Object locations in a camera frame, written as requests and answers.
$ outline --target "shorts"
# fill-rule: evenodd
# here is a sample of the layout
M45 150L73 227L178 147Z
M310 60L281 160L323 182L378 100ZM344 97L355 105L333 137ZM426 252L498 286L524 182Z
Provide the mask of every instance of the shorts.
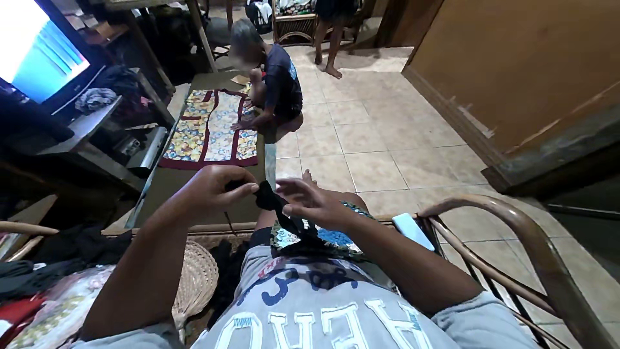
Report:
M278 126L285 124L301 114L301 103L278 104L273 110Z
M314 12L327 22L349 20L357 11L357 0L317 0Z

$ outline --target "table leg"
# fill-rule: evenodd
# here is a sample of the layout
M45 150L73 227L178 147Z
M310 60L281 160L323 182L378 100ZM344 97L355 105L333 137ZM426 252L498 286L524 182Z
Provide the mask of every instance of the table leg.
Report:
M166 84L166 89L168 90L168 92L170 92L171 94L174 93L176 89L166 75L164 68L159 63L159 60L157 59L157 56L155 56L155 53L149 45L149 42L146 40L144 33L142 33L142 30L140 29L140 26L136 21L136 17L133 16L133 13L131 13L131 11L123 11L123 14L125 16L125 22L127 22L127 25L129 26L129 29L131 30L131 33L136 40L136 43L138 44L140 49L142 49L142 52L146 52L146 58L150 60L151 64L155 66L155 69L159 73L159 76L161 76L162 80L164 80L164 84Z
M185 3L190 10L190 15L192 16L192 21L194 22L196 30L198 31L198 35L200 36L200 41L202 41L202 47L205 48L206 58L209 60L209 65L211 65L211 72L217 73L218 69L215 67L215 59L213 59L213 54L211 53L209 41L207 41L206 39L205 28L202 27L202 20L200 20L200 9L198 8L198 1L186 0Z

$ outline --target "electronic device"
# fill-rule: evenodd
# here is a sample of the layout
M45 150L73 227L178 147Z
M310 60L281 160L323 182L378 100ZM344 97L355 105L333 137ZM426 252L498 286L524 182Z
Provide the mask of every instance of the electronic device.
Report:
M0 78L54 117L105 68L50 0L0 1ZM68 120L58 120L67 124Z

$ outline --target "red cloth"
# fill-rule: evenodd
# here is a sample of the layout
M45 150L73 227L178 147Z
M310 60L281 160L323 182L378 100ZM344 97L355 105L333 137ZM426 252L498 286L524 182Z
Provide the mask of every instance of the red cloth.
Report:
M5 348L32 322L44 298L34 296L0 307L0 348Z

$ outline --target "floral fabric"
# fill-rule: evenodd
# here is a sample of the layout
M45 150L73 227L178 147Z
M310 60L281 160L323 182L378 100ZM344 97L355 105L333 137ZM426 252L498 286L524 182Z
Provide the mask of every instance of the floral fabric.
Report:
M239 120L241 97L220 93L218 107L209 116L209 146L206 161L230 160L235 131L231 126Z
M253 107L242 108L246 97L219 90L192 91L159 166L199 170L211 163L256 165L258 133L231 130L239 119L255 117Z
M209 117L209 113L213 111L215 99L211 98L208 102L188 102L183 112L183 117Z
M206 94L208 92L209 92L209 90L206 90L206 89L192 91L192 92L190 92L190 95L187 97L186 101L187 102L192 102L192 103L202 102L205 99Z
M205 143L206 120L179 120L164 158L198 161Z

